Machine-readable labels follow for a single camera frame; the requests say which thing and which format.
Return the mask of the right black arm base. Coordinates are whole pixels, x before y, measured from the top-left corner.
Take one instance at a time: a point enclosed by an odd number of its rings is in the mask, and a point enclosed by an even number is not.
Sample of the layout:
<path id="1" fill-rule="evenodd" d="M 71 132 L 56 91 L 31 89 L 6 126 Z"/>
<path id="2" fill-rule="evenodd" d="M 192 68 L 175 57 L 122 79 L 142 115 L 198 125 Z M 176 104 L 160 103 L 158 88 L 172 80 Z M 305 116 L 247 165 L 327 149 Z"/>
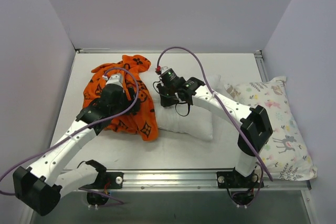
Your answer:
<path id="1" fill-rule="evenodd" d="M 216 172 L 217 187 L 221 189 L 250 189 L 259 186 L 259 178 L 255 171 L 244 177 L 234 168 Z"/>

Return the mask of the white pillow insert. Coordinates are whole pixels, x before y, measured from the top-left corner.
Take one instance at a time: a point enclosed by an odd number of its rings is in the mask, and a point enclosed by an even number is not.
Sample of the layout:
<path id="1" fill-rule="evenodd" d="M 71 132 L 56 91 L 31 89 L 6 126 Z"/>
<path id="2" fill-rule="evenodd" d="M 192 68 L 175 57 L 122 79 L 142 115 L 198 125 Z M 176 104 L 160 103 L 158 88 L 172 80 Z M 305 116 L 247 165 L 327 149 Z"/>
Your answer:
<path id="1" fill-rule="evenodd" d="M 213 139 L 212 114 L 197 106 L 186 104 L 164 108 L 160 104 L 157 88 L 149 87 L 154 102 L 155 117 L 158 128 L 175 133 L 185 133 L 195 138 L 210 141 Z"/>

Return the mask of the orange black patterned pillowcase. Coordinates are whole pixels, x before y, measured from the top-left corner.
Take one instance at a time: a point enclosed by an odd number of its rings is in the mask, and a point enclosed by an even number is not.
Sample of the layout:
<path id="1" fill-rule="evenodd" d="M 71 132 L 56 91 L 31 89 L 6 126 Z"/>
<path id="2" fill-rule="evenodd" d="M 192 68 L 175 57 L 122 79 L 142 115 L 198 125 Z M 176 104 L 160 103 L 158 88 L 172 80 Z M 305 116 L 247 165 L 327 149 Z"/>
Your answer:
<path id="1" fill-rule="evenodd" d="M 136 90 L 136 84 L 139 86 L 138 100 L 140 101 L 140 110 L 138 112 L 131 112 L 111 120 L 111 123 L 106 127 L 107 130 L 115 132 L 125 132 L 129 134 L 138 134 L 143 141 L 156 140 L 159 131 L 155 117 L 154 103 L 144 82 L 141 80 L 139 74 L 149 70 L 151 62 L 146 57 L 141 55 L 127 56 L 123 55 L 122 60 L 117 63 L 104 63 L 97 66 L 91 72 L 93 77 L 83 91 L 83 108 L 86 108 L 90 102 L 99 98 L 102 89 L 106 85 L 106 81 L 102 76 L 111 68 L 114 70 L 108 73 L 120 73 L 124 77 L 123 87 L 128 88 L 126 96 L 131 100 L 131 91 Z"/>

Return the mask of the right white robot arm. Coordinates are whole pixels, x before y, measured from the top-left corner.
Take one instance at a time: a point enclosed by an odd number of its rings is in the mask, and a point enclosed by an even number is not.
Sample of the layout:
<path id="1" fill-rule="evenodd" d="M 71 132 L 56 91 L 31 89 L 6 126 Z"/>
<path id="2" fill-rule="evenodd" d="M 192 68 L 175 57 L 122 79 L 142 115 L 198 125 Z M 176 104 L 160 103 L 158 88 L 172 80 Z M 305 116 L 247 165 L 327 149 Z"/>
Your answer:
<path id="1" fill-rule="evenodd" d="M 269 174 L 268 168 L 260 157 L 260 148 L 255 139 L 248 137 L 248 130 L 255 129 L 256 110 L 223 96 L 216 91 L 220 76 L 204 76 L 203 79 L 189 78 L 186 90 L 177 87 L 176 91 L 166 91 L 163 78 L 156 76 L 152 83 L 155 116 L 160 129 L 186 133 L 195 138 L 211 141 L 213 139 L 213 119 L 216 115 L 237 130 L 237 162 L 233 181 L 244 187 L 251 181 L 251 171 L 258 164 Z"/>

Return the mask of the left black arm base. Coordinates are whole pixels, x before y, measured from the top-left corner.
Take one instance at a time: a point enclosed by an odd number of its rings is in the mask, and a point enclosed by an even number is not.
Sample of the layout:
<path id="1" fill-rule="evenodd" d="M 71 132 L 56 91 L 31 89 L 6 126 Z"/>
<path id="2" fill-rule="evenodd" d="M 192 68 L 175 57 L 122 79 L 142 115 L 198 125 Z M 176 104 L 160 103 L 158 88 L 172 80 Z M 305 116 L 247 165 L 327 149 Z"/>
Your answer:
<path id="1" fill-rule="evenodd" d="M 123 185 L 124 173 L 121 171 L 108 171 L 105 166 L 97 161 L 89 160 L 86 165 L 92 166 L 97 172 L 95 181 L 85 185 L 87 189 L 121 189 Z"/>

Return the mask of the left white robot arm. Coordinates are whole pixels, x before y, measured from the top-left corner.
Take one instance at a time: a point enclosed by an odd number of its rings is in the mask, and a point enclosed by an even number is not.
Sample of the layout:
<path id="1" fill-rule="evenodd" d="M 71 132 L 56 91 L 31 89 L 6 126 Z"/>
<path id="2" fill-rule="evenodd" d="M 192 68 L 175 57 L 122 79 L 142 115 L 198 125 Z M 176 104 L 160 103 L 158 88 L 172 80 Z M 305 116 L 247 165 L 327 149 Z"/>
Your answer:
<path id="1" fill-rule="evenodd" d="M 67 173 L 63 173 L 63 169 L 114 116 L 128 111 L 130 104 L 121 82 L 107 82 L 100 97 L 80 111 L 67 132 L 47 153 L 27 168 L 20 166 L 14 171 L 15 196 L 45 216 L 73 190 L 87 185 L 102 187 L 107 182 L 107 169 L 97 161 L 85 161 Z"/>

